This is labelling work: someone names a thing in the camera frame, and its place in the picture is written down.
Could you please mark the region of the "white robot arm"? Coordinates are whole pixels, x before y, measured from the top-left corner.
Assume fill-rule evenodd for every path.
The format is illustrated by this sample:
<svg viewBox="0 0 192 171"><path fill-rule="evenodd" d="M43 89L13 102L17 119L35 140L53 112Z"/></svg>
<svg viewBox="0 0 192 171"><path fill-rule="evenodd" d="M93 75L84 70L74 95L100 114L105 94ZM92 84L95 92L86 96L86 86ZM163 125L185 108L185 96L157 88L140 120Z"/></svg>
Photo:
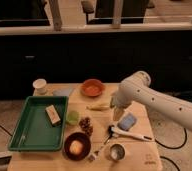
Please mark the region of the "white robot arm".
<svg viewBox="0 0 192 171"><path fill-rule="evenodd" d="M126 109L133 101L149 106L192 132L192 103L150 88L151 77L137 71L123 79L110 101L112 108Z"/></svg>

